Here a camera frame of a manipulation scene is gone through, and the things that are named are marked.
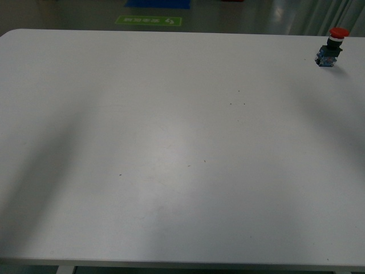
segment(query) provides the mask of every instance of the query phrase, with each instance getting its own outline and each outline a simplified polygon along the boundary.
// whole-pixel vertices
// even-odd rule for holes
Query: floor
[[[190,9],[124,7],[127,0],[0,0],[0,36],[19,28],[187,31],[203,33],[290,34],[300,0],[191,0]],[[117,25],[120,15],[181,17],[182,25]],[[0,265],[0,274],[55,274],[56,266]],[[304,274],[308,272],[205,271],[193,269],[138,269],[78,267],[76,274]],[[330,272],[310,272],[327,274]]]

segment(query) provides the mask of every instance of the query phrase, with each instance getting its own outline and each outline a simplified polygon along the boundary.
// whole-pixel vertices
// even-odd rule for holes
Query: reflective floor
[[[18,28],[289,34],[300,0],[191,0],[190,9],[124,7],[127,0],[0,0],[0,35]],[[117,25],[120,15],[181,17],[182,25]]]

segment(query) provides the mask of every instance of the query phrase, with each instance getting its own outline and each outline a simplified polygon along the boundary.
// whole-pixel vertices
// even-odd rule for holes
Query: red button
[[[333,38],[343,39],[350,34],[350,32],[341,27],[334,27],[330,29],[330,34]]]

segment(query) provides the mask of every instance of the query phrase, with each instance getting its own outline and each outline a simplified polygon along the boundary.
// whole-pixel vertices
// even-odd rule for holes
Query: table surface
[[[0,262],[365,269],[364,38],[0,38]]]

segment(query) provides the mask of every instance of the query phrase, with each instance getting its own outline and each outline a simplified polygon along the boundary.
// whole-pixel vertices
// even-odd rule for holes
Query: blue mat
[[[190,9],[190,0],[128,0],[125,7],[159,7],[163,9]]]

